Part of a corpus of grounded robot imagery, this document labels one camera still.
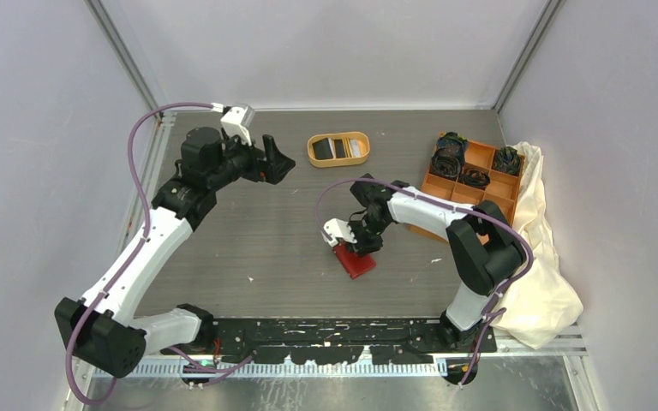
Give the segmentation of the red card holder wallet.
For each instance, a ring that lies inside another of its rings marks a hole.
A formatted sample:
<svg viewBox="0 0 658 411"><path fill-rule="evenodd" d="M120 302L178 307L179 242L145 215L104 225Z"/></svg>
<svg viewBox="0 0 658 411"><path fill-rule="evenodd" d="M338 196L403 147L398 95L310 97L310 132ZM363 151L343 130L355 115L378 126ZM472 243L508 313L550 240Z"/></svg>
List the red card holder wallet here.
<svg viewBox="0 0 658 411"><path fill-rule="evenodd" d="M359 256L357 253L351 252L344 242L340 242L334 246L332 251L352 280L370 272L376 267L376 262L371 255Z"/></svg>

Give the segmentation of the black credit card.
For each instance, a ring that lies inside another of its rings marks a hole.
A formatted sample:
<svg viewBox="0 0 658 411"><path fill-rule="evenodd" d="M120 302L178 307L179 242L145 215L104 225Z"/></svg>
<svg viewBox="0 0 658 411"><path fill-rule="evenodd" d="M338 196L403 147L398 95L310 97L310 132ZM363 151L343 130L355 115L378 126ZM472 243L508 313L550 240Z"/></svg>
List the black credit card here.
<svg viewBox="0 0 658 411"><path fill-rule="evenodd" d="M314 141L312 144L314 158L320 161L334 158L332 143L329 139Z"/></svg>

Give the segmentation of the orange oval card tray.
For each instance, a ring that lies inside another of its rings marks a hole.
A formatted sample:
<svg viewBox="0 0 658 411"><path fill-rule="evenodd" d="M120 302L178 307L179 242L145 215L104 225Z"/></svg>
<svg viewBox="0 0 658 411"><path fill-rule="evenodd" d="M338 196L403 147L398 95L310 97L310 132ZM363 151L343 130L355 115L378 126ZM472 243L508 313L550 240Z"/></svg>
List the orange oval card tray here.
<svg viewBox="0 0 658 411"><path fill-rule="evenodd" d="M308 139L308 160L316 168L355 166L368 160L371 146L362 132L317 134Z"/></svg>

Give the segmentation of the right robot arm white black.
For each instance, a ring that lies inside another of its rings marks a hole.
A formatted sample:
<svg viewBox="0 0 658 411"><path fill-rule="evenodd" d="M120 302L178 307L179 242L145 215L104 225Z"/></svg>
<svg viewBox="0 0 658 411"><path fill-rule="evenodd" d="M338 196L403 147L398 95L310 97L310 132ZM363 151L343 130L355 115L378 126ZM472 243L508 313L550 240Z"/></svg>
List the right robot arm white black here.
<svg viewBox="0 0 658 411"><path fill-rule="evenodd" d="M528 243L508 224L492 200L467 205L424 194L405 182L378 183L370 174L350 191L362 206L349 221L326 223L329 243L351 277L374 268L373 253L392 224L408 224L432 233L449 245L461 283L440 315L437 332L451 351L465 350L478 326L489 319L498 294L518 272L532 265Z"/></svg>

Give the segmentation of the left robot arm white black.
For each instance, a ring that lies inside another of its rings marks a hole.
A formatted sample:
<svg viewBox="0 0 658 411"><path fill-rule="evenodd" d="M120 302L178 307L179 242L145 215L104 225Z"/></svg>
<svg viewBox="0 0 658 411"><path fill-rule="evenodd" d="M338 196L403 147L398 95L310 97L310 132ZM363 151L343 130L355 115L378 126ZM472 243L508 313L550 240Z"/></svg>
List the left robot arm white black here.
<svg viewBox="0 0 658 411"><path fill-rule="evenodd" d="M218 331L206 310L181 304L140 319L135 311L170 256L217 204L218 190L239 179L276 185L295 168L271 135L262 139L257 147L215 128L187 133L176 172L156 192L140 233L79 300L57 304L57 326L73 356L124 378L147 354L173 346L196 354L213 348Z"/></svg>

